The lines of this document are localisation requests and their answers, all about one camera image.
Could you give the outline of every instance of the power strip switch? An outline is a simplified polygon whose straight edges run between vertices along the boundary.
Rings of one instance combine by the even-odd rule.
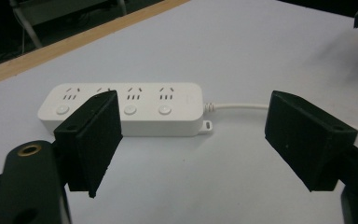
[[[68,83],[54,88],[37,116],[50,133],[91,96],[117,91],[124,136],[194,136],[210,133],[194,83]]]

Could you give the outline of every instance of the black mount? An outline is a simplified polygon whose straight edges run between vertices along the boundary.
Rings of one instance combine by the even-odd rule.
[[[333,190],[341,180],[346,224],[358,224],[357,131],[308,101],[274,91],[266,139],[310,190]]]
[[[0,175],[0,224],[71,223],[64,186],[95,197],[122,139],[117,93],[91,97],[55,131],[7,154]]]
[[[302,7],[315,8],[321,11],[354,17],[354,28],[358,28],[358,0],[279,0]]]

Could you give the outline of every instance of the white table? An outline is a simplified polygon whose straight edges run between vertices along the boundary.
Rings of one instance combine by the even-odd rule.
[[[65,82],[190,81],[217,103],[287,91],[358,125],[352,24],[267,0],[193,0],[139,22],[0,82],[0,173],[12,148],[53,141],[36,113]],[[94,200],[68,193],[74,223],[343,223],[342,184],[309,193],[264,139],[266,112],[207,119],[211,135],[124,138]]]

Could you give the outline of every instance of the power strip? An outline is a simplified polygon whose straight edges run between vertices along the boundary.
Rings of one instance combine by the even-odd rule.
[[[37,116],[50,133],[91,96],[117,91],[124,136],[194,136],[210,133],[194,83],[68,83],[54,88]]]

